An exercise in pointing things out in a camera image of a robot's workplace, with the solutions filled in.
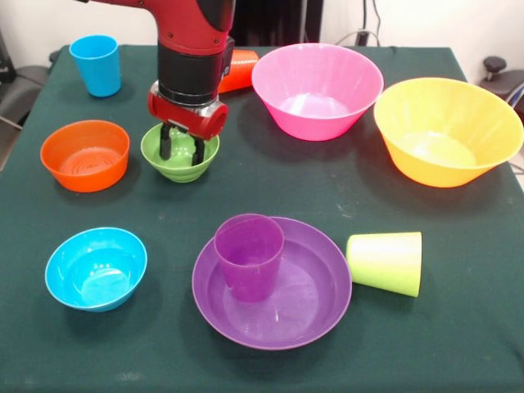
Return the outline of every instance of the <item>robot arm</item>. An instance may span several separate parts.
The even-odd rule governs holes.
[[[158,26],[160,94],[180,106],[206,106],[228,71],[235,0],[94,0],[148,10]]]
[[[150,112],[164,122],[160,155],[170,157],[169,128],[195,138],[193,164],[203,157],[202,139],[223,128],[228,108],[218,100],[220,80],[229,72],[235,0],[93,0],[142,8],[158,27],[158,82],[148,97]]]

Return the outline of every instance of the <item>bowl rim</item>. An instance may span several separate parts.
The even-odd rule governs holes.
[[[46,160],[44,160],[43,158],[43,151],[44,149],[46,148],[46,146],[49,144],[49,141],[55,137],[58,133],[61,133],[63,132],[64,130],[66,129],[69,129],[69,128],[72,128],[72,127],[76,127],[76,126],[79,126],[81,124],[107,124],[107,125],[110,125],[112,126],[115,130],[118,130],[120,132],[120,135],[124,137],[124,140],[125,140],[125,151],[123,154],[120,155],[119,159],[117,161],[115,161],[113,163],[113,165],[111,166],[108,166],[106,168],[103,168],[103,169],[100,169],[96,172],[92,172],[90,174],[67,174],[65,172],[61,172],[60,170],[57,170],[57,169],[54,169],[52,168],[47,162]],[[127,160],[128,157],[129,157],[129,148],[130,148],[130,145],[131,145],[131,142],[130,142],[130,139],[129,139],[129,135],[128,133],[125,131],[125,129],[121,126],[119,126],[117,123],[113,123],[112,121],[107,121],[107,120],[96,120],[96,119],[90,119],[90,120],[81,120],[81,121],[75,121],[74,123],[69,123],[69,124],[66,124],[62,127],[60,127],[59,129],[53,131],[51,134],[49,134],[47,136],[47,138],[45,139],[45,141],[43,141],[42,143],[42,146],[40,147],[40,161],[42,162],[42,165],[49,171],[51,172],[52,174],[54,174],[55,176],[58,176],[58,177],[61,177],[61,178],[88,178],[90,176],[95,176],[95,175],[99,175],[99,174],[103,174],[104,172],[107,172],[107,171],[111,171],[112,169],[114,169],[115,167],[119,166],[122,161],[124,160]]]
[[[130,237],[134,238],[138,244],[140,245],[140,247],[142,248],[143,252],[144,252],[144,266],[143,266],[143,269],[142,269],[142,272],[139,274],[138,278],[137,278],[137,281],[122,295],[120,296],[118,299],[114,299],[112,301],[108,301],[106,303],[101,303],[99,305],[74,305],[74,304],[71,304],[71,303],[68,303],[62,299],[60,299],[53,291],[52,289],[49,287],[49,283],[47,281],[47,275],[48,275],[48,271],[49,271],[49,264],[51,263],[51,260],[54,258],[54,256],[56,255],[56,253],[68,242],[70,242],[71,240],[73,240],[74,238],[78,237],[78,236],[81,236],[81,235],[84,235],[86,233],[90,233],[90,232],[94,232],[94,231],[99,231],[99,230],[111,230],[111,231],[116,231],[116,232],[121,232],[121,233],[125,233],[126,235],[129,235]],[[66,305],[72,309],[81,309],[81,310],[86,310],[86,311],[89,311],[89,310],[93,310],[93,309],[101,309],[101,308],[104,308],[104,307],[107,307],[108,305],[113,305],[114,303],[118,302],[119,300],[122,300],[124,299],[126,296],[128,296],[129,294],[133,293],[134,290],[137,288],[138,284],[142,281],[142,278],[144,277],[144,274],[146,273],[146,270],[147,270],[147,249],[146,247],[144,246],[144,243],[142,242],[142,240],[140,240],[140,238],[135,235],[134,233],[126,230],[126,229],[122,229],[122,228],[117,228],[117,227],[97,227],[97,228],[90,228],[90,229],[86,229],[84,231],[81,231],[81,232],[78,232],[76,234],[74,234],[73,236],[67,238],[66,240],[64,240],[54,251],[53,253],[51,254],[51,256],[47,259],[47,264],[46,264],[46,269],[45,269],[45,272],[44,272],[44,279],[45,279],[45,283],[46,283],[46,288],[47,288],[47,291],[51,294],[52,297],[54,297],[57,301],[59,301],[60,303],[62,303],[63,305]]]
[[[516,147],[514,149],[512,154],[508,155],[508,157],[503,159],[503,160],[493,161],[492,163],[484,164],[484,165],[471,165],[471,166],[459,166],[459,165],[441,164],[441,163],[436,163],[436,162],[429,161],[429,160],[424,160],[423,158],[421,158],[419,156],[414,156],[410,151],[408,151],[405,148],[403,148],[399,143],[397,143],[396,141],[391,139],[391,137],[388,135],[388,132],[384,131],[383,127],[381,127],[380,121],[377,119],[377,107],[380,109],[380,101],[392,89],[399,88],[399,86],[404,85],[404,84],[425,82],[425,81],[428,81],[428,80],[443,81],[444,83],[447,83],[447,84],[461,85],[461,86],[463,86],[465,88],[470,88],[471,90],[476,90],[480,94],[484,94],[486,96],[494,97],[495,100],[498,101],[500,104],[504,104],[504,106],[506,106],[505,109],[508,111],[508,115],[512,116],[512,118],[514,120],[516,120],[516,124],[520,125],[520,127],[519,127],[519,129],[520,129],[520,142],[518,143],[518,147]],[[480,86],[476,86],[475,84],[470,84],[469,82],[465,82],[463,80],[458,80],[458,79],[424,76],[424,77],[418,77],[418,78],[405,79],[405,80],[401,80],[399,82],[396,82],[396,83],[392,84],[391,86],[389,86],[388,88],[386,88],[384,90],[383,94],[378,98],[377,104],[373,108],[373,118],[375,119],[375,123],[377,124],[377,127],[378,127],[378,130],[380,131],[380,134],[382,135],[382,137],[384,139],[386,139],[387,142],[389,142],[390,144],[395,146],[397,149],[401,150],[403,153],[405,153],[405,154],[407,154],[409,156],[412,156],[412,157],[414,157],[414,158],[416,158],[418,160],[427,162],[428,164],[439,166],[441,168],[460,169],[460,170],[491,169],[491,168],[494,168],[495,166],[498,166],[498,165],[503,164],[504,162],[510,160],[513,156],[515,156],[522,149],[522,145],[524,144],[524,124],[522,124],[522,121],[518,117],[517,112],[505,100],[503,100],[502,98],[500,98],[496,94],[493,94],[489,90],[486,90],[484,88],[481,88]]]
[[[276,54],[278,54],[280,52],[292,51],[292,50],[297,49],[298,47],[316,47],[316,48],[327,47],[327,48],[331,48],[332,50],[336,50],[336,51],[339,51],[339,52],[346,52],[346,53],[350,52],[350,53],[353,53],[358,58],[362,59],[366,64],[371,66],[371,68],[380,77],[380,85],[381,85],[381,87],[377,90],[377,94],[376,94],[375,98],[373,100],[370,100],[369,104],[366,104],[366,105],[362,106],[361,108],[359,108],[356,111],[352,111],[352,112],[348,111],[345,115],[323,116],[322,118],[314,117],[314,116],[310,116],[310,115],[296,115],[296,114],[292,114],[292,113],[289,113],[288,111],[283,111],[278,106],[276,106],[274,103],[270,102],[269,100],[266,100],[264,98],[264,95],[261,94],[260,90],[256,87],[257,83],[255,82],[255,79],[257,78],[257,75],[260,72],[260,71],[257,71],[257,70],[260,69],[260,64],[263,65],[267,61],[268,58],[276,56]],[[291,44],[291,45],[286,45],[286,46],[283,46],[283,47],[276,48],[276,49],[272,50],[271,52],[268,52],[267,54],[263,55],[257,61],[257,63],[255,64],[255,67],[253,68],[253,72],[251,74],[251,82],[252,82],[252,85],[253,85],[253,89],[255,90],[256,94],[262,99],[264,104],[269,105],[272,108],[276,109],[277,111],[281,111],[282,113],[285,113],[286,115],[294,116],[294,117],[297,117],[297,118],[300,118],[300,119],[311,119],[311,120],[346,119],[346,118],[349,118],[351,116],[355,116],[355,115],[358,115],[360,113],[363,113],[367,109],[369,109],[377,101],[377,99],[381,96],[382,91],[384,90],[384,75],[382,74],[382,72],[381,72],[380,68],[378,67],[378,65],[376,65],[371,59],[369,59],[367,56],[363,55],[362,53],[359,53],[359,52],[354,51],[352,49],[349,49],[347,47],[342,47],[340,45],[334,45],[332,43],[294,43],[294,44]]]
[[[158,165],[156,162],[153,162],[149,158],[149,156],[144,152],[145,151],[144,144],[145,144],[147,135],[149,135],[149,133],[152,133],[156,128],[159,128],[161,125],[162,125],[162,123],[154,125],[150,129],[148,129],[146,131],[146,133],[144,134],[144,136],[142,137],[142,140],[140,141],[140,152],[142,153],[143,157],[147,160],[147,162],[149,164],[151,164],[151,166],[153,166],[154,168],[156,168],[158,170],[176,171],[176,170],[200,169],[200,168],[205,167],[206,165],[208,165],[215,158],[217,153],[219,152],[219,149],[220,149],[220,137],[219,137],[219,135],[215,135],[209,141],[205,141],[205,142],[211,142],[213,139],[216,139],[216,149],[215,149],[215,151],[213,151],[213,154],[211,154],[211,156],[209,156],[206,160],[203,160],[200,164],[194,165],[194,166],[184,166],[183,168],[170,168],[169,166]]]

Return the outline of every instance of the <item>green tablecloth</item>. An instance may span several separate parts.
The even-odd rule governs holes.
[[[386,85],[463,78],[449,49],[359,51]],[[154,47],[123,46],[123,88],[99,100],[63,51],[0,176],[0,391],[524,391],[524,198],[507,165],[465,187],[425,187],[394,167],[372,111],[336,140],[302,142],[247,89],[222,97],[230,116],[209,171],[171,183],[139,148],[157,123],[146,104],[155,59]],[[83,119],[131,138],[129,170],[104,192],[66,191],[39,161],[47,135]],[[191,274],[214,230],[241,212],[305,221],[343,251],[353,233],[420,230],[420,297],[355,285],[345,317],[309,346],[235,344],[200,316]],[[113,312],[67,309],[47,293],[47,258],[106,225],[146,244],[142,284]]]

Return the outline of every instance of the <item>yellow bowl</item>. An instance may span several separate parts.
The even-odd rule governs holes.
[[[471,182],[517,154],[524,142],[511,106],[454,79],[394,84],[378,98],[374,115],[396,167],[433,187]]]

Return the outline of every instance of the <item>small green bowl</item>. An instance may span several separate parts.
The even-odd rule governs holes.
[[[140,144],[142,155],[156,170],[169,180],[177,183],[189,183],[197,180],[210,166],[211,161],[219,151],[220,139],[217,135],[209,141],[204,141],[204,161],[199,165],[191,166],[192,156],[195,152],[195,143],[191,135],[181,133],[172,128],[171,158],[162,160],[160,157],[160,129],[158,124],[146,132]]]

